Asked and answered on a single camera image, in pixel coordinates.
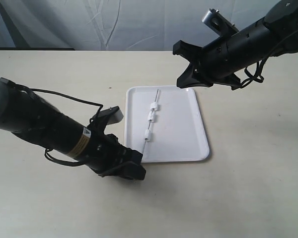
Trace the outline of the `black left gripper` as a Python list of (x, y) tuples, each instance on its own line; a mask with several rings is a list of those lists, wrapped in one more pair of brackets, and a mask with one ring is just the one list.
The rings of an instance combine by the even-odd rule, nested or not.
[(92, 136), (84, 152), (86, 165), (101, 177), (144, 180), (146, 170), (141, 166), (143, 154), (120, 144), (115, 135), (106, 135), (107, 121), (107, 117), (94, 116), (90, 119), (87, 128)]

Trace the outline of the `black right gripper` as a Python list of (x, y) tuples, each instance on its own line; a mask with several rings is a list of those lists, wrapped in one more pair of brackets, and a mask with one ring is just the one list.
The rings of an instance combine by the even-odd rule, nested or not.
[(178, 77), (176, 86), (181, 89), (190, 87), (212, 87), (215, 84), (241, 87), (241, 79), (235, 72), (241, 67), (237, 60), (241, 55), (240, 33), (221, 36), (204, 47), (195, 46), (182, 40), (173, 45), (173, 55), (183, 57), (189, 62), (196, 61), (196, 67), (189, 63)]

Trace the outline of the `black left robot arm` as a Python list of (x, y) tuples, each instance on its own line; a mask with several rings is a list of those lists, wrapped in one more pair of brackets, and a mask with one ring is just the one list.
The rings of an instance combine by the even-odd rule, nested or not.
[(31, 89), (0, 78), (0, 129), (43, 147), (45, 158), (67, 167), (87, 166), (101, 177), (115, 176), (143, 180), (141, 152), (125, 147), (106, 126), (119, 123), (123, 114), (118, 106), (97, 112), (88, 125), (82, 125), (60, 112)]

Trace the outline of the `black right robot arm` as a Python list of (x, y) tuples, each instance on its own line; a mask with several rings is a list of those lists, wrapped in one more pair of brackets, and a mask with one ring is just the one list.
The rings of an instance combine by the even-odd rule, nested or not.
[(238, 30), (218, 10), (209, 9), (202, 22), (218, 34), (204, 47), (182, 40), (173, 54), (189, 62), (176, 85), (229, 86), (232, 90), (262, 83), (264, 64), (270, 57), (298, 53), (298, 0), (281, 0), (261, 19)]

